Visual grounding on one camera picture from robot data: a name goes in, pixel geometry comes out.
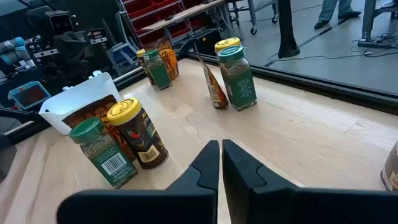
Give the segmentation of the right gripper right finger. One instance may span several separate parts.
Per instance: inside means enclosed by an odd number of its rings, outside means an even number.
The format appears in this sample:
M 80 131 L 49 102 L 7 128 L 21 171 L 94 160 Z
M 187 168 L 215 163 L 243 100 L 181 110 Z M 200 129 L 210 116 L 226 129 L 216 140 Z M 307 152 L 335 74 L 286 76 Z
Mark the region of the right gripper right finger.
M 398 194 L 299 187 L 230 139 L 222 160 L 232 224 L 398 224 Z

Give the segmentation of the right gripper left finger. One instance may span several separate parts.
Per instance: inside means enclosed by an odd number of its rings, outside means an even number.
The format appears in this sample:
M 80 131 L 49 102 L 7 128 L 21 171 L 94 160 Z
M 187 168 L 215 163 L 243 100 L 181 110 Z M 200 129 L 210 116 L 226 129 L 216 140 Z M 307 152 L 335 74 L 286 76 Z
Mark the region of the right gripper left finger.
M 220 146 L 209 141 L 164 190 L 84 190 L 58 207 L 57 224 L 216 224 Z

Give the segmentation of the yellow lid spice jar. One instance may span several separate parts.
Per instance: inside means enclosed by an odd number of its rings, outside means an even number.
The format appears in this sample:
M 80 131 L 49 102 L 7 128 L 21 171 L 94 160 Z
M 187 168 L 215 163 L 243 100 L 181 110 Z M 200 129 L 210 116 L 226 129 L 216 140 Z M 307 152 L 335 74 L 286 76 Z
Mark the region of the yellow lid spice jar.
M 222 51 L 223 49 L 231 47 L 231 46 L 235 46 L 235 45 L 241 45 L 240 38 L 230 37 L 227 39 L 223 39 L 215 44 L 215 46 L 214 46 L 215 53 L 217 54 L 218 52 Z
M 108 110 L 107 118 L 127 141 L 142 169 L 156 169 L 167 160 L 169 152 L 138 99 L 117 102 Z
M 144 69 L 144 72 L 145 72 L 147 78 L 149 79 L 150 84 L 151 84 L 152 86 L 155 86 L 156 83 L 155 83 L 155 81 L 154 81 L 154 79 L 153 79 L 153 76 L 151 75 L 151 73 L 150 73 L 150 71 L 149 71 L 149 69 L 148 69 L 148 67 L 147 67 L 147 65 L 146 65 L 146 62 L 145 62 L 145 60 L 144 60 L 144 54 L 145 54 L 145 52 L 146 52 L 146 51 L 145 51 L 144 49 L 138 50 L 138 51 L 136 52 L 136 57 L 137 57 L 137 59 L 138 59 L 138 61 L 139 61 L 140 66 Z

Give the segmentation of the green lid spice jar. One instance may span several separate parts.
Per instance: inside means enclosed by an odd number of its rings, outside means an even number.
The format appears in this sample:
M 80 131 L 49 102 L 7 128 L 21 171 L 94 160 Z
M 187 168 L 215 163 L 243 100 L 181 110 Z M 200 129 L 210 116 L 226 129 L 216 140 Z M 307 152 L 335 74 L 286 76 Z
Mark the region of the green lid spice jar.
M 234 45 L 217 53 L 229 102 L 237 111 L 257 103 L 251 66 L 245 58 L 244 47 Z
M 144 53 L 144 61 L 159 90 L 172 86 L 172 81 L 158 49 L 146 51 Z
M 115 189 L 137 175 L 137 169 L 107 132 L 102 120 L 94 116 L 69 132 L 72 141 Z

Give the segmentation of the white plastic bin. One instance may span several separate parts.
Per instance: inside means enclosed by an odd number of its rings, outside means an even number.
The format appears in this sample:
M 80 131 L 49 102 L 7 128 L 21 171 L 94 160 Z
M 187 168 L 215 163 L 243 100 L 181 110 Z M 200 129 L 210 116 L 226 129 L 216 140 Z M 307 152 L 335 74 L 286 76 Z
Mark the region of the white plastic bin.
M 116 101 L 122 99 L 111 75 L 107 72 L 100 73 L 45 100 L 39 115 L 60 134 L 67 135 L 71 130 L 63 121 L 67 116 L 108 95 L 113 95 Z

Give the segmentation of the blue metal step stool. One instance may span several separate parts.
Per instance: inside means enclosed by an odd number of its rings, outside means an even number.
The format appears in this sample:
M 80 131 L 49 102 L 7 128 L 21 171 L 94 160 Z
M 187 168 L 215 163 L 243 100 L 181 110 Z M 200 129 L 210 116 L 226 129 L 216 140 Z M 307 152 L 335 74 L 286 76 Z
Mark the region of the blue metal step stool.
M 118 76 L 138 66 L 136 50 L 130 43 L 118 43 L 105 52 Z

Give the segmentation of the grey and blue roll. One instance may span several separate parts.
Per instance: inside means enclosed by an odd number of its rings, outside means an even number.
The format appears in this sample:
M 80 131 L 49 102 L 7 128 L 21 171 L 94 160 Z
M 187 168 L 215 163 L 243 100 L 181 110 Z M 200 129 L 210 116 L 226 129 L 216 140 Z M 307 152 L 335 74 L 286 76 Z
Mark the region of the grey and blue roll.
M 30 55 L 24 46 L 20 46 L 8 53 L 1 54 L 0 59 L 7 65 L 13 65 L 22 60 L 29 60 Z
M 25 40 L 22 37 L 15 37 L 11 40 L 0 42 L 0 55 L 13 51 L 16 47 L 25 45 Z

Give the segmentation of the teal framed tablet screen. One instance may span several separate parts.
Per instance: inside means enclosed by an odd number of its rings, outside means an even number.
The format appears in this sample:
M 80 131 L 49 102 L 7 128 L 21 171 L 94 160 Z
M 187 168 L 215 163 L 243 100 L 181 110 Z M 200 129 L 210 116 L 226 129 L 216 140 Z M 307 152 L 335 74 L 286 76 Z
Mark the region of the teal framed tablet screen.
M 8 99 L 14 100 L 23 110 L 29 109 L 51 97 L 50 93 L 39 81 L 28 82 L 8 93 Z

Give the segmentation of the red storage bin shelf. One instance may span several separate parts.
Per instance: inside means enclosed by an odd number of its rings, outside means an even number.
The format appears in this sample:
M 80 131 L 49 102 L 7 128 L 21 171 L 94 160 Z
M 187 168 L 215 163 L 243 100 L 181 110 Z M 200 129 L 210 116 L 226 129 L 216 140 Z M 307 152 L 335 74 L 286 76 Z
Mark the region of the red storage bin shelf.
M 196 13 L 173 22 L 165 28 L 149 30 L 148 27 L 160 21 L 173 19 L 178 13 L 194 6 L 207 3 L 207 0 L 118 0 L 119 6 L 128 17 L 130 28 L 141 45 L 155 42 L 169 32 L 169 37 L 178 42 L 213 27 L 212 13 L 209 10 Z

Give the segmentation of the long wooden board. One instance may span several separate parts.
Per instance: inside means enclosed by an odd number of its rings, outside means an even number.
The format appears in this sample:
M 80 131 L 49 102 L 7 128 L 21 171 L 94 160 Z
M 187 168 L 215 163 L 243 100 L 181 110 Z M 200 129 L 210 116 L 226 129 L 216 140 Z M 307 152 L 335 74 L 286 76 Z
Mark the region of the long wooden board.
M 154 24 L 151 24 L 147 27 L 143 27 L 142 30 L 144 31 L 156 31 L 159 29 L 163 29 L 164 27 L 167 27 L 169 25 L 172 25 L 176 22 L 180 22 L 184 19 L 188 19 L 189 17 L 194 16 L 195 14 L 201 13 L 203 11 L 207 11 L 209 9 L 211 9 L 212 7 L 216 7 L 220 4 L 223 4 L 225 2 L 225 0 L 215 0 L 212 1 L 210 3 L 206 3 L 206 4 L 201 4 L 201 5 L 197 5 L 197 6 L 193 6 L 189 9 L 186 9 L 182 12 L 177 13 L 176 15 L 174 15 L 174 17 L 171 20 L 161 20 L 159 22 L 156 22 Z

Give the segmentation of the black equipment box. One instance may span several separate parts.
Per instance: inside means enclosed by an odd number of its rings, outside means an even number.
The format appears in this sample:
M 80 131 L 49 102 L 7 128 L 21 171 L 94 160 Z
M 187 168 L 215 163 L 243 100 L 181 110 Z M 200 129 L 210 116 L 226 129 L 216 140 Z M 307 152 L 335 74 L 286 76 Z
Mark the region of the black equipment box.
M 217 29 L 207 29 L 174 45 L 177 53 L 194 53 L 215 56 L 215 44 L 221 40 Z

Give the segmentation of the grey metal wheeled cart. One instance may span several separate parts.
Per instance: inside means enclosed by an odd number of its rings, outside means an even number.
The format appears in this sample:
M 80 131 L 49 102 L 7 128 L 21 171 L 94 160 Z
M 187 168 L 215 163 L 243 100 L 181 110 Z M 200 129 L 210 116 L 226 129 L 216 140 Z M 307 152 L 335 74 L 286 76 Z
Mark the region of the grey metal wheeled cart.
M 237 2 L 246 1 L 248 6 L 239 7 Z M 273 24 L 278 23 L 279 21 L 279 12 L 277 7 L 277 0 L 265 0 L 264 2 L 259 3 L 257 6 L 254 5 L 254 0 L 226 0 L 228 4 L 232 4 L 232 8 L 229 9 L 229 13 L 232 16 L 231 22 L 235 22 L 237 26 L 240 26 L 239 13 L 248 11 L 251 23 L 250 34 L 257 34 L 257 16 L 256 13 L 267 8 L 271 7 L 273 12 L 273 17 L 269 18 Z

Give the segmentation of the black power strip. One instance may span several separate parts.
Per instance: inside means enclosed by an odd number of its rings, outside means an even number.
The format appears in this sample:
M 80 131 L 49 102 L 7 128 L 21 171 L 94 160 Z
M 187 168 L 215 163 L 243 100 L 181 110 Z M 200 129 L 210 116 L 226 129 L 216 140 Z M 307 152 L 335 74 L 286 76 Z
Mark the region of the black power strip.
M 358 42 L 359 47 L 376 48 L 376 49 L 391 49 L 392 45 L 386 40 L 376 40 L 376 41 L 365 41 L 360 40 Z

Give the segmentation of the person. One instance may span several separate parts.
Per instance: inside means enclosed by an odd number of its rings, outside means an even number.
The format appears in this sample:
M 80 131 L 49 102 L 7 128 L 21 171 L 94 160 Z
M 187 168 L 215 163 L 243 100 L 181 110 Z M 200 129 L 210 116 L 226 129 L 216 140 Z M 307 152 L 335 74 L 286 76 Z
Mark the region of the person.
M 314 29 L 321 29 L 330 22 L 336 6 L 338 6 L 338 19 L 347 20 L 359 17 L 361 12 L 354 11 L 351 3 L 352 0 L 323 0 L 322 10 Z

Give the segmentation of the black metal table leg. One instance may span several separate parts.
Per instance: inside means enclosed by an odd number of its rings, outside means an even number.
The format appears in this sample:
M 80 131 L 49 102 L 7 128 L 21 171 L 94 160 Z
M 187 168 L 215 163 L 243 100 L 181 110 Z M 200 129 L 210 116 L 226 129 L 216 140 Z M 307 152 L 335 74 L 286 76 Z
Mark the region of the black metal table leg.
M 361 41 L 370 42 L 374 19 L 383 13 L 390 13 L 390 20 L 398 19 L 398 0 L 383 0 L 379 7 L 378 0 L 365 0 Z

